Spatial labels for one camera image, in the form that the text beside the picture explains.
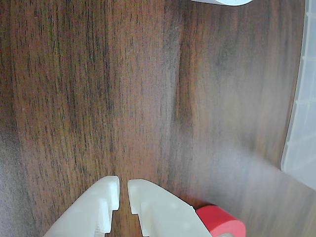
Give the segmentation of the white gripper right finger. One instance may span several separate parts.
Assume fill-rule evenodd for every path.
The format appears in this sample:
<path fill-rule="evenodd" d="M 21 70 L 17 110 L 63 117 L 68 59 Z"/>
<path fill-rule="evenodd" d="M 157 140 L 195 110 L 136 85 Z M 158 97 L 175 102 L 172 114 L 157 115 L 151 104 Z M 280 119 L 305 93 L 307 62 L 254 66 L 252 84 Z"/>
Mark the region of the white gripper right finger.
<path fill-rule="evenodd" d="M 131 213 L 137 215 L 144 237 L 210 237 L 195 209 L 144 179 L 127 182 Z"/>

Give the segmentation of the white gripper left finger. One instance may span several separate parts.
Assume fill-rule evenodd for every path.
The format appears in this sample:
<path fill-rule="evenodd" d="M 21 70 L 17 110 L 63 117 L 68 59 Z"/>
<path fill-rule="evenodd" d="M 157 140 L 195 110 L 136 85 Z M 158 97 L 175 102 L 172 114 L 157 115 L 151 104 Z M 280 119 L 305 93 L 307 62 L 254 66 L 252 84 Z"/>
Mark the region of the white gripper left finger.
<path fill-rule="evenodd" d="M 104 237 L 119 209 L 120 182 L 105 176 L 90 186 L 50 227 L 46 237 Z"/>

